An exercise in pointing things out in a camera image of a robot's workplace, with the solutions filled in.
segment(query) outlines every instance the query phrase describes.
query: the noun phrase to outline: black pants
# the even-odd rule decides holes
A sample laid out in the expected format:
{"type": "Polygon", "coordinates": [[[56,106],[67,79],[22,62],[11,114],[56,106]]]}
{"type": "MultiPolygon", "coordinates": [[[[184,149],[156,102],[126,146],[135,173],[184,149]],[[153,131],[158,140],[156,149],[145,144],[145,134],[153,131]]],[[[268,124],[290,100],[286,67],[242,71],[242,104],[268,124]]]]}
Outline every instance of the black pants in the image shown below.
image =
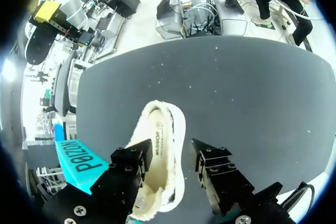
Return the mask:
{"type": "MultiPolygon", "coordinates": [[[[258,7],[259,7],[259,12],[260,12],[260,18],[261,19],[266,19],[270,17],[269,13],[269,2],[271,0],[256,0],[258,7]]],[[[308,16],[306,11],[304,11],[301,3],[299,0],[280,0],[284,3],[286,3],[289,8],[291,8],[294,12],[296,13],[301,13],[304,16],[308,16]]],[[[298,20],[298,26],[296,30],[293,33],[293,37],[295,40],[296,45],[300,45],[303,40],[306,38],[308,34],[313,29],[313,25],[311,24],[310,20],[300,18],[298,16],[295,16],[296,19],[298,20]]]]}

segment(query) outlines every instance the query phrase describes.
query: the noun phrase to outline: screw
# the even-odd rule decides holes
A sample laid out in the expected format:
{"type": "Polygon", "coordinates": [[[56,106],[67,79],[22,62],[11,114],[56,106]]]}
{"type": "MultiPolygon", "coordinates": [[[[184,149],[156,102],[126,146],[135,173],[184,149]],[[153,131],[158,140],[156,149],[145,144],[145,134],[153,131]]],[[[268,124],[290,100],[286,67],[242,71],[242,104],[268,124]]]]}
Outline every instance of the screw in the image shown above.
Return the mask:
{"type": "Polygon", "coordinates": [[[71,218],[67,218],[65,219],[64,224],[76,224],[76,222],[71,218]]]}
{"type": "Polygon", "coordinates": [[[235,224],[251,224],[251,217],[241,215],[236,219],[235,224]]]}
{"type": "Polygon", "coordinates": [[[211,168],[210,168],[210,171],[213,172],[213,173],[215,173],[215,172],[218,171],[218,167],[216,167],[216,166],[211,167],[211,168]]]}
{"type": "Polygon", "coordinates": [[[86,209],[83,206],[77,206],[74,208],[74,213],[77,216],[85,216],[86,215],[86,209]]]}
{"type": "Polygon", "coordinates": [[[126,172],[131,172],[131,171],[133,171],[132,166],[126,166],[126,167],[125,167],[125,171],[126,171],[126,172]]]}

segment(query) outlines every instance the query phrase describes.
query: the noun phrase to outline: white device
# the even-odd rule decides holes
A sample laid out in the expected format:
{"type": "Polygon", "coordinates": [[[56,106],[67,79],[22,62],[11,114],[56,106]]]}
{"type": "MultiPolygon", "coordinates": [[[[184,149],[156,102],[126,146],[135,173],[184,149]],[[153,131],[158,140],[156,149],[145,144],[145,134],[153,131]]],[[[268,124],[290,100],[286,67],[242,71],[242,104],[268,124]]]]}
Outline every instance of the white device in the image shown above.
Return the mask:
{"type": "Polygon", "coordinates": [[[61,4],[60,10],[67,15],[67,21],[77,29],[83,27],[86,15],[80,0],[55,0],[61,4]]]}
{"type": "Polygon", "coordinates": [[[214,0],[221,24],[221,34],[243,36],[247,28],[247,20],[244,14],[241,14],[235,8],[226,7],[225,1],[214,0]]]}

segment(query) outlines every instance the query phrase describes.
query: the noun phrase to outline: chair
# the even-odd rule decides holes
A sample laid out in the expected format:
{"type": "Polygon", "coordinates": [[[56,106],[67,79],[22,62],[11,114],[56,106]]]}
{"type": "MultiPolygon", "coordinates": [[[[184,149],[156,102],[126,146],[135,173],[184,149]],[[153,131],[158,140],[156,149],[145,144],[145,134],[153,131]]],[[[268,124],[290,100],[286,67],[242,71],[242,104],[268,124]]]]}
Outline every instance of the chair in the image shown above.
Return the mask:
{"type": "Polygon", "coordinates": [[[287,27],[290,25],[289,18],[286,17],[282,12],[284,11],[284,7],[280,5],[280,7],[277,9],[275,7],[270,7],[271,13],[278,17],[278,20],[280,22],[280,25],[283,30],[286,30],[287,27]]]}
{"type": "Polygon", "coordinates": [[[77,59],[77,52],[73,51],[60,67],[55,78],[54,107],[57,113],[65,117],[70,111],[76,114],[77,90],[82,72],[93,64],[77,59]]]}

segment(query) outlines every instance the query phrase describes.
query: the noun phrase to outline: gray tabletop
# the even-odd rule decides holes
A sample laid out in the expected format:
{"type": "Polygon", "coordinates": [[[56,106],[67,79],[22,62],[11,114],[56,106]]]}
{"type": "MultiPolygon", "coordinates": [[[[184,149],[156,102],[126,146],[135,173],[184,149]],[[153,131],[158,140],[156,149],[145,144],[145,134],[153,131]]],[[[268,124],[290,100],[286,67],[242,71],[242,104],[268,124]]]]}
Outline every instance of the gray tabletop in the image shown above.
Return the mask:
{"type": "Polygon", "coordinates": [[[256,191],[282,192],[326,168],[335,134],[336,85],[330,65],[295,46],[243,37],[201,37],[137,49],[99,63],[81,77],[79,139],[109,161],[125,146],[144,106],[158,99],[186,118],[185,194],[151,223],[215,223],[192,172],[196,138],[228,148],[256,191]]]}

